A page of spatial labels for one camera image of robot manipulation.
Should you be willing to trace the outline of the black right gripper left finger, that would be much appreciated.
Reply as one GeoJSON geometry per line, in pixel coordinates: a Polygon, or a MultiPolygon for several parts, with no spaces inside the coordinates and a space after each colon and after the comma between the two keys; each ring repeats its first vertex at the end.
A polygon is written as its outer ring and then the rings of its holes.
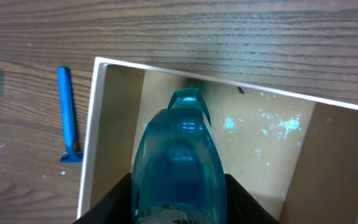
{"type": "Polygon", "coordinates": [[[129,224],[131,217],[131,179],[127,173],[95,206],[73,224],[129,224]]]}

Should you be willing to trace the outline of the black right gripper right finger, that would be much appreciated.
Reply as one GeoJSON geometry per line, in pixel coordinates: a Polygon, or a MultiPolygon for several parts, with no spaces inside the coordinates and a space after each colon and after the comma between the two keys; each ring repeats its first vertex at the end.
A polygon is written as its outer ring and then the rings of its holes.
{"type": "Polygon", "coordinates": [[[243,186],[231,175],[225,174],[227,188],[228,224],[279,224],[243,186]]]}

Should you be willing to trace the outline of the blue mouthwash bottle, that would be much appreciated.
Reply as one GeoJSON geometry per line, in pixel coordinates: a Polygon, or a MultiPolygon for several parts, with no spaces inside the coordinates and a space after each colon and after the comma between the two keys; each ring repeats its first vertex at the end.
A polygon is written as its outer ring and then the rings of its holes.
{"type": "Polygon", "coordinates": [[[148,123],[131,180],[134,223],[226,223],[223,166],[208,108],[197,88],[182,88],[148,123]]]}

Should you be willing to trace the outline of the blue disposable razor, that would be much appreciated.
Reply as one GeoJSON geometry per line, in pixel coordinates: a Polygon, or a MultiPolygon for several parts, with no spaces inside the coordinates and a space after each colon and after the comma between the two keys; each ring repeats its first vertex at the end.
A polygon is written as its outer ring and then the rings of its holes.
{"type": "Polygon", "coordinates": [[[67,67],[57,68],[58,95],[62,119],[62,133],[66,151],[62,154],[61,163],[81,162],[83,153],[76,149],[77,132],[75,108],[71,86],[71,73],[67,67]]]}

